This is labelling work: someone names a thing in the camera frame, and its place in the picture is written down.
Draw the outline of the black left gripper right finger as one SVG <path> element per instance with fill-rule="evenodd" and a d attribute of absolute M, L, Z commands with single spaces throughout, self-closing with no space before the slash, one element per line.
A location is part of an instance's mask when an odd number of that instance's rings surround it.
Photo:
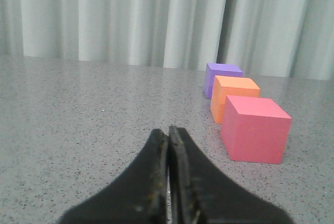
<path fill-rule="evenodd" d="M 169 128 L 169 169 L 173 223 L 293 223 L 221 172 L 185 128 Z"/>

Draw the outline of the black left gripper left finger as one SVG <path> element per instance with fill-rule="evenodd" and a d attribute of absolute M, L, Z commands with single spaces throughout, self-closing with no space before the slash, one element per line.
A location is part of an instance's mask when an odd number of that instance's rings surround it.
<path fill-rule="evenodd" d="M 68 210 L 61 223 L 166 223 L 168 138 L 151 131 L 129 167 L 111 184 Z"/>

